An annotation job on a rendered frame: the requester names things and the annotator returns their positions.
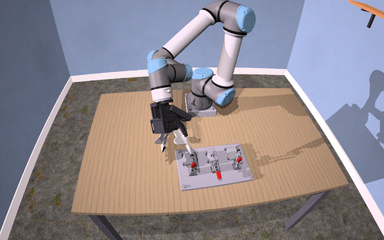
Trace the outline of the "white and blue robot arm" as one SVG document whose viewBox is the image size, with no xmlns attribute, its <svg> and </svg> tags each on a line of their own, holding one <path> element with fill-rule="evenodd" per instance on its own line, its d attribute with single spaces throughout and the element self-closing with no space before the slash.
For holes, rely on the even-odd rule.
<svg viewBox="0 0 384 240">
<path fill-rule="evenodd" d="M 216 75 L 212 69 L 200 67 L 193 71 L 189 64 L 174 59 L 205 29 L 223 23 L 225 32 Z M 198 111 L 212 106 L 227 105 L 235 96 L 232 80 L 243 37 L 250 33 L 256 22 L 254 11 L 229 0 L 217 0 L 202 8 L 199 15 L 179 31 L 160 50 L 147 56 L 147 69 L 152 99 L 155 102 L 173 97 L 171 83 L 191 82 L 188 105 Z"/>
</svg>

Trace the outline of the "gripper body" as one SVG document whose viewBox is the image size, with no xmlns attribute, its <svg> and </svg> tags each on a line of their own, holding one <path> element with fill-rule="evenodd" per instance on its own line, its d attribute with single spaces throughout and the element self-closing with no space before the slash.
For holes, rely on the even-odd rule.
<svg viewBox="0 0 384 240">
<path fill-rule="evenodd" d="M 173 99 L 150 103 L 152 114 L 150 123 L 153 134 L 166 134 L 177 130 L 177 119 L 179 118 L 175 113 L 169 111 L 169 103 L 171 102 L 173 102 Z"/>
</svg>

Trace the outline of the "toggle clamp with red handle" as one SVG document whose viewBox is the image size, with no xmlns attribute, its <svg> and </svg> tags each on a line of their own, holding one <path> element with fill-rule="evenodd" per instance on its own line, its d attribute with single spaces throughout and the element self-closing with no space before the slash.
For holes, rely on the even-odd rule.
<svg viewBox="0 0 384 240">
<path fill-rule="evenodd" d="M 240 157 L 241 156 L 241 151 L 240 151 L 240 149 L 237 149 L 237 158 L 236 158 L 236 160 L 234 160 L 234 163 L 232 163 L 232 166 L 233 166 L 233 169 L 234 170 L 240 170 L 241 169 L 241 160 L 242 160 L 242 157 Z M 237 163 L 236 163 L 236 161 L 237 161 Z"/>
</svg>

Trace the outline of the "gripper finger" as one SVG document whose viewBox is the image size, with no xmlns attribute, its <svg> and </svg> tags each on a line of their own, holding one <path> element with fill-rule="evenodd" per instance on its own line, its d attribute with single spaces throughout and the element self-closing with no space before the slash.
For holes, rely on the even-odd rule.
<svg viewBox="0 0 384 240">
<path fill-rule="evenodd" d="M 188 152 L 192 154 L 187 130 L 184 124 L 180 121 L 180 119 L 177 119 L 176 121 L 177 121 L 176 123 L 177 130 L 174 130 L 173 132 L 175 135 L 174 143 L 176 145 L 186 145 Z"/>
<path fill-rule="evenodd" d="M 167 137 L 169 133 L 160 134 L 160 136 L 154 141 L 155 144 L 161 144 L 161 152 L 164 152 L 166 148 Z"/>
</svg>

